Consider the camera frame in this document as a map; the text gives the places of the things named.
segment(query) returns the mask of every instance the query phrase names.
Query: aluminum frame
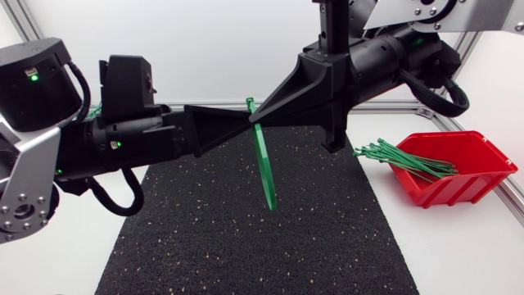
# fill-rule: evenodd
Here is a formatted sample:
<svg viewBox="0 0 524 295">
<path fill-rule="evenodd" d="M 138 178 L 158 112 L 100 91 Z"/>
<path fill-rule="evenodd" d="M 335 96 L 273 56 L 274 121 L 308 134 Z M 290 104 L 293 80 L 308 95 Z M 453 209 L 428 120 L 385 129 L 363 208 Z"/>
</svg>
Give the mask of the aluminum frame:
<svg viewBox="0 0 524 295">
<path fill-rule="evenodd" d="M 34 21 L 33 15 L 31 15 L 24 0 L 0 0 L 0 3 L 23 42 L 43 38 L 40 28 Z"/>
<path fill-rule="evenodd" d="M 29 8 L 24 0 L 0 0 L 11 22 L 16 27 L 18 34 L 25 42 L 41 39 L 43 35 L 38 28 Z M 454 48 L 460 53 L 463 65 L 455 73 L 455 77 L 460 73 L 466 61 L 477 45 L 482 32 L 461 33 Z M 445 89 L 440 89 L 442 95 L 446 95 Z M 182 103 L 166 103 L 173 111 L 183 110 Z M 227 109 L 246 110 L 243 102 L 191 102 L 192 105 L 217 107 Z M 372 100 L 362 103 L 355 107 L 351 114 L 417 114 L 431 120 L 440 130 L 453 131 L 464 130 L 456 120 L 444 117 L 428 110 L 423 104 L 415 100 Z M 517 220 L 524 226 L 524 189 L 512 178 L 508 177 L 501 185 L 494 189 L 509 210 L 515 215 Z"/>
</svg>

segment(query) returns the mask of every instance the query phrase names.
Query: black rubber mat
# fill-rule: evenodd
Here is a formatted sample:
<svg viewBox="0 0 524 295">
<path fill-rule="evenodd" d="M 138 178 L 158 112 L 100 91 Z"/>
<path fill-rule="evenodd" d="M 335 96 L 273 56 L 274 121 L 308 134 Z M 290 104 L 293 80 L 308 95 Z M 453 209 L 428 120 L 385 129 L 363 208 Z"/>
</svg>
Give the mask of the black rubber mat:
<svg viewBox="0 0 524 295">
<path fill-rule="evenodd" d="M 265 131 L 277 188 L 269 211 L 251 132 L 200 159 L 151 166 L 97 294 L 417 294 L 348 147 L 317 128 Z"/>
</svg>

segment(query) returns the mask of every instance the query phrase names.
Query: white wall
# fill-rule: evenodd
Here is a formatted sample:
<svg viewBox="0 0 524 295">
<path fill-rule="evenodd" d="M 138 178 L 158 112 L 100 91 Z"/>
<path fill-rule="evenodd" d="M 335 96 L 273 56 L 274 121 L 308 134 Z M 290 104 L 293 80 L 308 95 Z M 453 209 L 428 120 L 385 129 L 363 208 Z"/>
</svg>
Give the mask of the white wall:
<svg viewBox="0 0 524 295">
<path fill-rule="evenodd" d="M 99 99 L 98 60 L 144 56 L 158 102 L 266 98 L 318 36 L 303 0 L 26 0 L 46 37 L 64 39 Z"/>
<path fill-rule="evenodd" d="M 7 16 L 7 13 L 0 7 L 0 48 L 22 42 L 16 32 L 15 27 Z"/>
<path fill-rule="evenodd" d="M 471 108 L 458 118 L 466 129 L 484 134 L 521 171 L 524 187 L 524 38 L 505 32 L 485 32 L 458 84 Z"/>
</svg>

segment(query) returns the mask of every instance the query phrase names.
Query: red bin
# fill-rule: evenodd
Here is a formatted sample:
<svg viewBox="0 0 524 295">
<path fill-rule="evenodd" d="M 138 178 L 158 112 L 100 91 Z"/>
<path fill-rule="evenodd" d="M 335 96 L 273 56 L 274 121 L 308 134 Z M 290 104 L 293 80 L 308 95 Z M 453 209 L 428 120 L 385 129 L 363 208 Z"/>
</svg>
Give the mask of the red bin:
<svg viewBox="0 0 524 295">
<path fill-rule="evenodd" d="M 425 179 L 396 166 L 391 166 L 417 206 L 458 202 L 476 203 L 508 175 L 517 172 L 515 166 L 495 145 L 476 131 L 412 134 L 397 146 L 404 152 L 420 157 L 450 161 L 459 175 Z"/>
</svg>

